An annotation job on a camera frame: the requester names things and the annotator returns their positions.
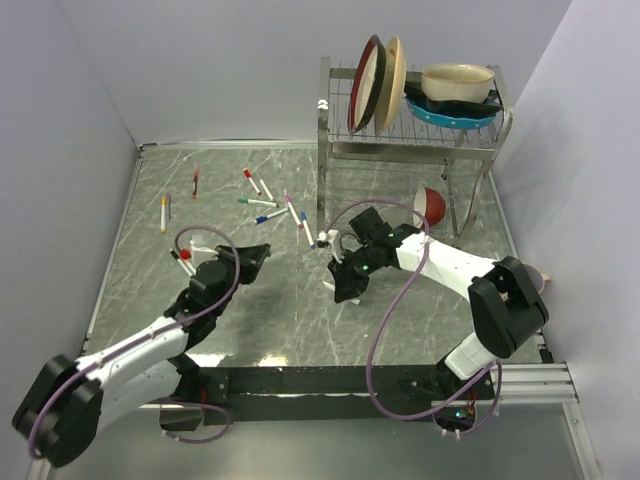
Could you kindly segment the green capped marker pen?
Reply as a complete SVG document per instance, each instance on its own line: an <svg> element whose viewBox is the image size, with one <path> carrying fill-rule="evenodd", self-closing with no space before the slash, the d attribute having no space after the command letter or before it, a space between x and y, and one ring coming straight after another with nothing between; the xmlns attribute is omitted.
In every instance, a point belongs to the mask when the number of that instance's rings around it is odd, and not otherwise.
<svg viewBox="0 0 640 480"><path fill-rule="evenodd" d="M266 201L266 200L244 198L244 197L239 198L238 202L242 204L262 206L262 207L268 207L268 208L277 208L279 206L278 203L274 201Z"/></svg>

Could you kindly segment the cream ceramic bowl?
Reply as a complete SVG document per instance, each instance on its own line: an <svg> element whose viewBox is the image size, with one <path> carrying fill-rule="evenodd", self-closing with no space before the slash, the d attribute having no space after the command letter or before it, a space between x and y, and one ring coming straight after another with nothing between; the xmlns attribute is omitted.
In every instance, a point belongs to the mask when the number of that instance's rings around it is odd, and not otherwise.
<svg viewBox="0 0 640 480"><path fill-rule="evenodd" d="M493 70L470 64L432 64L421 71L421 88L433 101L482 103L494 83Z"/></svg>

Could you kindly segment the dark blue marker pen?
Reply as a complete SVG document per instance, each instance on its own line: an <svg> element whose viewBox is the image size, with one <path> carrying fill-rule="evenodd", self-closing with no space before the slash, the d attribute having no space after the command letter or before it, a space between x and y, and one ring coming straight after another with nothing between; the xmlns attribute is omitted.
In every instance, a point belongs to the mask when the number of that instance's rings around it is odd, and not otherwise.
<svg viewBox="0 0 640 480"><path fill-rule="evenodd" d="M282 208L282 209L276 210L274 212L268 213L266 215L262 215L262 216L257 217L254 220L254 223L256 225L260 225L260 224L263 224L263 223L267 222L268 220L271 220L273 218L279 217L281 215L285 215L288 212L289 212L288 208Z"/></svg>

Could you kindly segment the yellow marker pen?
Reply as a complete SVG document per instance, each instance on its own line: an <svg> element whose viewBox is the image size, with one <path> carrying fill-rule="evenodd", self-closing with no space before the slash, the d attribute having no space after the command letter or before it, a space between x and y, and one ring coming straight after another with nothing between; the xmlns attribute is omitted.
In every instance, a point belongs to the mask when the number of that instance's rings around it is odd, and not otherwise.
<svg viewBox="0 0 640 480"><path fill-rule="evenodd" d="M167 197L161 198L161 216L160 216L160 232L166 233L167 230Z"/></svg>

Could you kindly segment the black square plate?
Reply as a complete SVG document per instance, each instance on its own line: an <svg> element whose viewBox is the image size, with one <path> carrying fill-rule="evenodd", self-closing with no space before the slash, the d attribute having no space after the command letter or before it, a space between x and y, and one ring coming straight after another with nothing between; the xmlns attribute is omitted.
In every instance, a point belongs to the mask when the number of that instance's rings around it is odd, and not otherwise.
<svg viewBox="0 0 640 480"><path fill-rule="evenodd" d="M415 105L428 111L453 117L486 117L497 114L503 109L495 103L474 103L461 100L435 101L429 99L417 82L406 81L406 98Z"/></svg>

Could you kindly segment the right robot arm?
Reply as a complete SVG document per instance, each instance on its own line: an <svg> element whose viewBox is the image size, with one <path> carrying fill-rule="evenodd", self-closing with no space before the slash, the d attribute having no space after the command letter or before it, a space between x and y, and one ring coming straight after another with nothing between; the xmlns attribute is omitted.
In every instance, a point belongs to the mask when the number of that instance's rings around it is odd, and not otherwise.
<svg viewBox="0 0 640 480"><path fill-rule="evenodd" d="M318 244L332 249L328 269L334 301L362 295L369 277L393 267L418 273L460 295L471 308L473 332L443 360L439 390L460 398L473 375L497 359L507 359L549 320L549 313L525 264L513 256L501 260L479 257L431 238L423 224L395 228L370 207L350 221L360 247L340 251L339 231L318 235Z"/></svg>

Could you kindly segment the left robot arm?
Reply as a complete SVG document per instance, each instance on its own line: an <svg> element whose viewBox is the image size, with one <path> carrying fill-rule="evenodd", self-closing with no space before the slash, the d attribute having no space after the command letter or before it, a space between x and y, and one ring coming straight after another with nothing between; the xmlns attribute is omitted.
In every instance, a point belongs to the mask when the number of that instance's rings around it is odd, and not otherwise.
<svg viewBox="0 0 640 480"><path fill-rule="evenodd" d="M32 458L66 466L102 427L138 406L197 393L198 367L187 351L214 331L237 288L255 281L271 246L219 245L215 252L148 327L97 353L57 355L43 365L12 419Z"/></svg>

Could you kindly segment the blue dotted dish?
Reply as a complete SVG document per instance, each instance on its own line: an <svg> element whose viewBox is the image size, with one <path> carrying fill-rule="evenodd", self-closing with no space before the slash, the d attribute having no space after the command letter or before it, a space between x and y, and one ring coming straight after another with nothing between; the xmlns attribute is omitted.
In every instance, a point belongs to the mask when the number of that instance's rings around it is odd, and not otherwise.
<svg viewBox="0 0 640 480"><path fill-rule="evenodd" d="M443 115L443 114L428 111L422 107L415 105L413 102L409 101L407 98L406 98L406 102L407 102L409 111L417 119L435 126L459 129L459 130L473 130L477 128L486 127L490 125L495 119L495 117L499 113L501 113L503 110L502 109L497 114L482 117L482 118L453 117L453 116L448 116L448 115Z"/></svg>

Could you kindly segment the beige plate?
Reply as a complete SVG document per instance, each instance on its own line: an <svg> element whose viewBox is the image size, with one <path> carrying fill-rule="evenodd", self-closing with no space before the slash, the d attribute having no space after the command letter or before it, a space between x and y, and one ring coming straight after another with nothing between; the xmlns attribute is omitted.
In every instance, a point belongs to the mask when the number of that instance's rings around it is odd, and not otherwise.
<svg viewBox="0 0 640 480"><path fill-rule="evenodd" d="M407 61L403 43L398 36L393 36L386 45L383 85L374 113L374 128L377 137L382 136L399 113L406 74Z"/></svg>

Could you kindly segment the pink marker pen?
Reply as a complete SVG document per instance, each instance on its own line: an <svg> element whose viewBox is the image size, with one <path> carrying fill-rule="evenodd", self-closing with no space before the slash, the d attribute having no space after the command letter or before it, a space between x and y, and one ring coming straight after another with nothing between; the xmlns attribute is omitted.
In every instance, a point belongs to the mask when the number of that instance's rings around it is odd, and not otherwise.
<svg viewBox="0 0 640 480"><path fill-rule="evenodd" d="M289 212L291 213L291 216L292 216L297 228L298 229L302 229L303 228L303 223L302 223L302 221L301 221L301 219L300 219L300 217L299 217L299 215L298 215L298 213L297 213L297 211L296 211L296 209L295 209L295 207L294 207L294 205L292 203L292 200L291 200L286 188L283 189L283 195L284 195L284 200L285 200L286 206L287 206Z"/></svg>

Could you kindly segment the purple pink mug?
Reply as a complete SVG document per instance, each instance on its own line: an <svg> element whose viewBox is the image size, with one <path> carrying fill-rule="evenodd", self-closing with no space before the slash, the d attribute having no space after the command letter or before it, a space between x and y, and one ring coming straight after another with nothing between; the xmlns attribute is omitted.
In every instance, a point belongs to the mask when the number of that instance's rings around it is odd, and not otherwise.
<svg viewBox="0 0 640 480"><path fill-rule="evenodd" d="M536 291L538 293L541 293L544 290L545 286L551 281L550 275L540 272L538 269L529 264L525 264L524 267Z"/></svg>

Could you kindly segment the red black plate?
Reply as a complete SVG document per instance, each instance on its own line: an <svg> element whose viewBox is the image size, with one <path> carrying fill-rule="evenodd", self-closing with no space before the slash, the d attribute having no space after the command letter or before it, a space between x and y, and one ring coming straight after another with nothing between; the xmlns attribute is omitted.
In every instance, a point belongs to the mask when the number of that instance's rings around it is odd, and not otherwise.
<svg viewBox="0 0 640 480"><path fill-rule="evenodd" d="M348 131L355 135L372 119L384 81L386 50L380 38L372 35L360 57L349 98Z"/></svg>

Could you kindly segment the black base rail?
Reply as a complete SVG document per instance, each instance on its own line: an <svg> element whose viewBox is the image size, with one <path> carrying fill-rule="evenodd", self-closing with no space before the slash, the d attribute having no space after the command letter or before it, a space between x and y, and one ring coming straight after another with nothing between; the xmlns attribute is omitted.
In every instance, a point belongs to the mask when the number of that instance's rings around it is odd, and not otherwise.
<svg viewBox="0 0 640 480"><path fill-rule="evenodd" d="M225 410L235 422L391 418L429 421L451 403L493 400L487 370L461 380L437 365L315 367L181 367L171 393L149 402L197 401Z"/></svg>

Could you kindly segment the white marker pen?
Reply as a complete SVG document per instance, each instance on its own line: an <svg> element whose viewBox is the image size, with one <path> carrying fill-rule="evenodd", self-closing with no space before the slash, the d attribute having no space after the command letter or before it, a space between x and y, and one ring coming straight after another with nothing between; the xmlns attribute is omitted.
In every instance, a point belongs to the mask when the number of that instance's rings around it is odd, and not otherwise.
<svg viewBox="0 0 640 480"><path fill-rule="evenodd" d="M259 174L257 174L257 178L258 178L258 181L259 181L259 183L260 183L260 185L262 187L262 190L267 195L269 201L275 203L275 197L272 194L271 190L269 189L269 187L268 187L267 183L265 182L265 180Z"/></svg>

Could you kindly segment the red marker pen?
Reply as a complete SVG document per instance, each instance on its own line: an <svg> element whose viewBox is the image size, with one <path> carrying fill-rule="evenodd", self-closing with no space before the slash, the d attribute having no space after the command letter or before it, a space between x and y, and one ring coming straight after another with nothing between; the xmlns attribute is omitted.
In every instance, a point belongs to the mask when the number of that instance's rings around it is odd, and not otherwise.
<svg viewBox="0 0 640 480"><path fill-rule="evenodd" d="M253 190L256 192L256 194L258 196L262 196L262 190L260 189L258 183L255 181L255 179L253 178L251 172L249 169L245 168L243 169L243 173L244 176L246 177L246 179L249 181L249 183L251 184Z"/></svg>

